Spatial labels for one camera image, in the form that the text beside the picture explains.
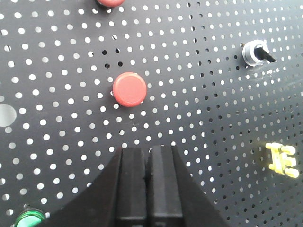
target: hole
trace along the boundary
hole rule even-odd
[[[8,104],[0,104],[0,127],[10,126],[16,120],[16,110]]]

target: pegboard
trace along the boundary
hole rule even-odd
[[[0,0],[0,225],[47,216],[83,191],[115,149],[178,145],[230,226],[301,226],[300,0]],[[266,40],[277,62],[248,67]],[[119,106],[113,81],[147,83]],[[266,142],[296,147],[300,176],[268,169]]]

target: dark gray panel surface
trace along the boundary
hole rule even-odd
[[[156,144],[178,145],[230,226],[302,225],[302,18],[300,0],[0,0],[0,101],[17,112],[0,128],[0,225],[64,206],[117,147]],[[277,63],[245,67],[254,39]],[[125,71],[148,84],[135,108],[110,94]],[[296,146],[298,179],[267,168],[272,141]]]

